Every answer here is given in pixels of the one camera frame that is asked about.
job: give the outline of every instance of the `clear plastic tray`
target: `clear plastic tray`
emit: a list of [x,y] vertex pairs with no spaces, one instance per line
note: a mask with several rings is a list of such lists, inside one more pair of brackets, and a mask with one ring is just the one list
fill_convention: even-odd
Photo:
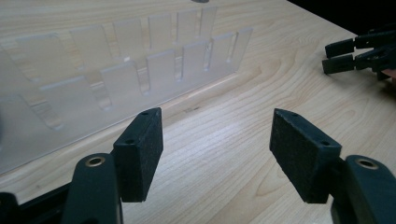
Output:
[[148,17],[148,49],[141,20],[114,21],[118,58],[102,25],[73,29],[80,69],[57,34],[16,39],[29,73],[0,49],[0,173],[235,72],[252,29],[211,37],[216,11],[178,12],[175,41],[170,14]]

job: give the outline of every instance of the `dark background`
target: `dark background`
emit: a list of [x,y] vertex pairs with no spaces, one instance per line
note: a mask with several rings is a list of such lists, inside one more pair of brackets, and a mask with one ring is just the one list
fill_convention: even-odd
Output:
[[364,35],[374,28],[396,22],[393,0],[289,0],[321,18],[354,33]]

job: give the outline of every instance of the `wood grain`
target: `wood grain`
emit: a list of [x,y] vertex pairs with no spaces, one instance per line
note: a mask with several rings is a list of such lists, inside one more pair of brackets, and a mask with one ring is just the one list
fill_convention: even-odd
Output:
[[[370,71],[325,76],[324,46],[354,36],[287,1],[212,0],[214,35],[251,26],[235,74],[163,105],[164,151],[144,203],[123,205],[125,223],[332,223],[327,204],[305,204],[269,151],[274,108],[292,110],[343,146],[395,174],[396,94]],[[192,1],[0,2],[0,43],[200,7]],[[114,36],[112,52],[116,55]],[[0,191],[27,202],[70,181],[84,156],[109,152],[131,120],[0,176]]]

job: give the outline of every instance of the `wooden table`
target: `wooden table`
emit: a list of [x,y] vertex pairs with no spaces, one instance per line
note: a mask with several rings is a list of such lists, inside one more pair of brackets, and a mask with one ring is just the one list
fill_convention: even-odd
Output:
[[[306,204],[269,150],[274,108],[301,114],[342,146],[396,173],[396,104],[369,70],[326,76],[324,46],[354,35],[287,1],[211,0],[213,34],[253,27],[239,70],[161,105],[164,150],[144,203],[125,223],[332,223],[327,204]],[[0,40],[202,5],[170,1],[0,2]],[[131,120],[0,175],[19,203],[70,181],[76,163],[109,152]]]

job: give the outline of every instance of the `light wood surface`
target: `light wood surface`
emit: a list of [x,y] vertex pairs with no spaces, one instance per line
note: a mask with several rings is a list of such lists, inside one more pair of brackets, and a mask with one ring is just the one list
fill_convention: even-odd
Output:
[[[322,72],[324,46],[352,33],[287,1],[210,4],[219,7],[214,35],[253,27],[244,61],[236,73],[161,105],[163,155],[148,199],[123,205],[125,223],[332,223],[332,198],[304,203],[269,150],[276,107],[317,125],[343,146],[342,158],[371,157],[396,173],[390,83],[377,82],[368,70]],[[12,51],[13,39],[22,35],[202,6],[188,0],[2,0],[0,43]],[[109,152],[130,122],[1,175],[0,191],[24,203],[69,182],[80,159]]]

